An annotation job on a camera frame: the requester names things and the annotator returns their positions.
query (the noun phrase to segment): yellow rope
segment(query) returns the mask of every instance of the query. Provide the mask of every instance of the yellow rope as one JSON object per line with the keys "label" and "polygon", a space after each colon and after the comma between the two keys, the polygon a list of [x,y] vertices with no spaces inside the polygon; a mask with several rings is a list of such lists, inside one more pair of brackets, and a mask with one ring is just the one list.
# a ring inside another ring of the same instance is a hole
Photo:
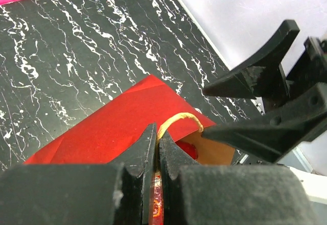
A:
{"label": "yellow rope", "polygon": [[178,113],[178,114],[175,114],[173,117],[167,119],[159,128],[159,131],[157,133],[157,139],[156,139],[156,145],[159,144],[159,140],[161,139],[161,137],[164,135],[165,131],[168,129],[168,127],[180,120],[180,119],[186,119],[186,118],[189,118],[189,119],[192,119],[196,122],[196,124],[198,125],[199,127],[199,132],[203,132],[203,125],[201,124],[201,122],[199,121],[199,119],[194,115],[194,114],[191,114],[191,113],[188,113],[188,112],[183,112],[183,113]]}

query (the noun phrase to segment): white wall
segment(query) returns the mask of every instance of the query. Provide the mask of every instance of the white wall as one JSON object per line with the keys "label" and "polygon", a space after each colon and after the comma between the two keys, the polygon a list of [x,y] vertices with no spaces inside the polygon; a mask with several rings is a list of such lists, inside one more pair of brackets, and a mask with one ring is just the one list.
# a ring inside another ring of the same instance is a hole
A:
{"label": "white wall", "polygon": [[[327,0],[182,0],[229,68],[256,52],[284,19],[301,29],[282,64],[289,72],[310,36],[327,31]],[[327,175],[326,137],[300,146],[316,171]]]}

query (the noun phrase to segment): red paper bag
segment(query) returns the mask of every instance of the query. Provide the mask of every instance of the red paper bag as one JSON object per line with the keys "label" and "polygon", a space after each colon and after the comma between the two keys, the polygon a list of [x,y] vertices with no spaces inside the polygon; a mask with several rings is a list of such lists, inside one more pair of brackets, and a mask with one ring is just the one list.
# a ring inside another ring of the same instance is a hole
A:
{"label": "red paper bag", "polygon": [[[40,149],[25,163],[108,163],[136,142],[147,125],[155,122],[159,128],[180,112],[194,114],[204,127],[215,124],[164,82],[148,76]],[[234,149],[201,138],[197,130],[198,126],[191,119],[180,120],[168,128],[173,140],[193,158],[198,155],[200,163],[230,164]]]}

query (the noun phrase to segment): screw hole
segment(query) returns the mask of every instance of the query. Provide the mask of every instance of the screw hole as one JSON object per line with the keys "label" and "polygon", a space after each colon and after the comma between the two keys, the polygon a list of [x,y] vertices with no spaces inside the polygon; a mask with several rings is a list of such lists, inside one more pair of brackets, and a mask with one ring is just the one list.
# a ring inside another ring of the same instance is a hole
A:
{"label": "screw hole", "polygon": [[312,106],[317,105],[317,104],[318,104],[318,97],[317,97],[317,96],[312,96],[312,97],[309,99],[309,103],[310,103],[310,105],[312,105]]}
{"label": "screw hole", "polygon": [[280,116],[276,116],[270,120],[270,124],[273,126],[277,126],[282,123],[282,118]]}

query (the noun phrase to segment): marble surface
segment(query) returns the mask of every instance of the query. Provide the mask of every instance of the marble surface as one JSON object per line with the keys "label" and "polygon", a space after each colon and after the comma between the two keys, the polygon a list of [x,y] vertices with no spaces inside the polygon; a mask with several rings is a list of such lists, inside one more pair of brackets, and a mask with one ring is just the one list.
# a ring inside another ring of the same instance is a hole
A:
{"label": "marble surface", "polygon": [[227,68],[177,0],[24,0],[0,6],[0,24],[2,170],[149,74],[216,123],[260,115],[203,96]]}

